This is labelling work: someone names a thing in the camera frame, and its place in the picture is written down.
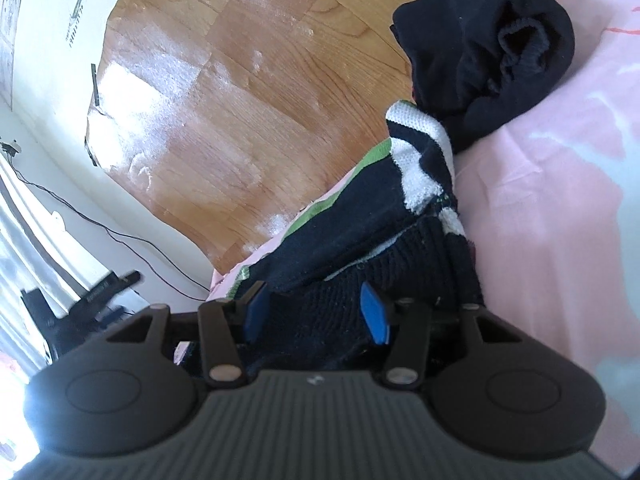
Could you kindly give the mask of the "black stand device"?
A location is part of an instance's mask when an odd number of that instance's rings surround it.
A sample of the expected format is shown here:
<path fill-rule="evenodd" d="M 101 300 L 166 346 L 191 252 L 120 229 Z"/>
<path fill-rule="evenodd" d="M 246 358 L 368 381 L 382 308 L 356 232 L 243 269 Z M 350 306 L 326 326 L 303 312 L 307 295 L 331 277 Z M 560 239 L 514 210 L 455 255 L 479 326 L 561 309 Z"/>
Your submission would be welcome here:
<path fill-rule="evenodd" d="M 124 276 L 111 272 L 88 289 L 70 310 L 58 318 L 39 289 L 21 291 L 21 300 L 35 326 L 46 342 L 52 361 L 84 344 L 94 334 L 104 332 L 111 325 L 128 318 L 131 312 L 125 307 L 111 307 L 111 301 L 119 294 L 142 280 L 138 271 Z"/>

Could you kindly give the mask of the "black knit garment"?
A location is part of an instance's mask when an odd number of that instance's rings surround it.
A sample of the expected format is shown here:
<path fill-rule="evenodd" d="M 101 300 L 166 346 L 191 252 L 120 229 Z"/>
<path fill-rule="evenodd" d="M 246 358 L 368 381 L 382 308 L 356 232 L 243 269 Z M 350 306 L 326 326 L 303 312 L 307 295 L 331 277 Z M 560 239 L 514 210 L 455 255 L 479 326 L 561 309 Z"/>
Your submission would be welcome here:
<path fill-rule="evenodd" d="M 555 0 L 414 0 L 390 30 L 411 65 L 413 99 L 460 153 L 545 99 L 575 53 Z"/>

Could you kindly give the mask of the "green striped knit sweater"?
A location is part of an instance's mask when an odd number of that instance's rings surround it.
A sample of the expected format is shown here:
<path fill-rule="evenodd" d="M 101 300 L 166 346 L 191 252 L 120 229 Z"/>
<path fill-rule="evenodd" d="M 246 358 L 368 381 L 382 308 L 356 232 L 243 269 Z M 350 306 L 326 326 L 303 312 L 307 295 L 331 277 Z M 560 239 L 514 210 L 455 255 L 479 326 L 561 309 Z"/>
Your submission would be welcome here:
<path fill-rule="evenodd" d="M 394 103 L 385 121 L 387 139 L 344 186 L 311 205 L 232 285 L 233 298 L 257 282 L 270 292 L 264 327 L 239 350 L 248 374 L 345 367 L 372 341 L 363 284 L 428 306 L 482 303 L 445 128 L 408 101 Z"/>

